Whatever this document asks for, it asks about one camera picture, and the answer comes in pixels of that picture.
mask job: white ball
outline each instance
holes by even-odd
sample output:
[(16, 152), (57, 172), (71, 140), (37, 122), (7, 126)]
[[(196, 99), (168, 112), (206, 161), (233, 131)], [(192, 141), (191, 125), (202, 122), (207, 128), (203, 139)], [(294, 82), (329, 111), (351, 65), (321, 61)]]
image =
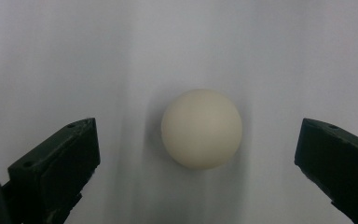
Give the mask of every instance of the white ball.
[(191, 169), (209, 169), (228, 161), (242, 138), (236, 106), (211, 90), (187, 91), (167, 108), (161, 123), (168, 153)]

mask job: ball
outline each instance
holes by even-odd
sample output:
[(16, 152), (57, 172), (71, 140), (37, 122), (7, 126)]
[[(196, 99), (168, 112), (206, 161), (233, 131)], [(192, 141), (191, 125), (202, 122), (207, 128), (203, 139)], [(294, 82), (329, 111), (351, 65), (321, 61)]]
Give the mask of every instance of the ball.
[(185, 167), (214, 168), (227, 162), (239, 148), (241, 116), (218, 91), (187, 91), (164, 112), (161, 137), (168, 153)]

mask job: ping pong ball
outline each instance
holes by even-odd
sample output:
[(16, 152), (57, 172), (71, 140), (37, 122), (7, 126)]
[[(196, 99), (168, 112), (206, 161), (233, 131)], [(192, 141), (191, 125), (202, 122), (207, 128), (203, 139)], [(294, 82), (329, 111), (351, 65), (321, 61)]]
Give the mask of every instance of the ping pong ball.
[(164, 146), (174, 160), (190, 169), (210, 169), (227, 162), (242, 138), (237, 107), (212, 90), (187, 91), (164, 112)]

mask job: white backdrop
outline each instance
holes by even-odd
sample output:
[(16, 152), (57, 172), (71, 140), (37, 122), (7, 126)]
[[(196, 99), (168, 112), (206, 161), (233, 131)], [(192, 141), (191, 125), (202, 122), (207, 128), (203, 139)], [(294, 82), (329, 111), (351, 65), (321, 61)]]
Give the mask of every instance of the white backdrop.
[[(164, 107), (227, 94), (225, 166), (190, 171)], [(0, 0), (0, 182), (63, 125), (98, 124), (102, 164), (67, 223), (351, 223), (293, 161), (304, 117), (358, 135), (358, 1)]]

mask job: white surface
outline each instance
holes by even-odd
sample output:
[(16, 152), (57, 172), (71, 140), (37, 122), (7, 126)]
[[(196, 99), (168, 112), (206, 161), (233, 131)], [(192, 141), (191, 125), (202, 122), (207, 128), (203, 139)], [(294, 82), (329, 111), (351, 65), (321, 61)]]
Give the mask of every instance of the white surface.
[[(180, 92), (225, 92), (243, 145), (184, 169), (162, 148)], [(294, 166), (304, 117), (358, 135), (358, 1), (0, 0), (0, 181), (95, 117), (102, 164), (67, 223), (351, 223)]]
[(242, 136), (237, 107), (218, 91), (186, 91), (162, 116), (165, 149), (190, 169), (211, 169), (226, 163), (240, 147)]

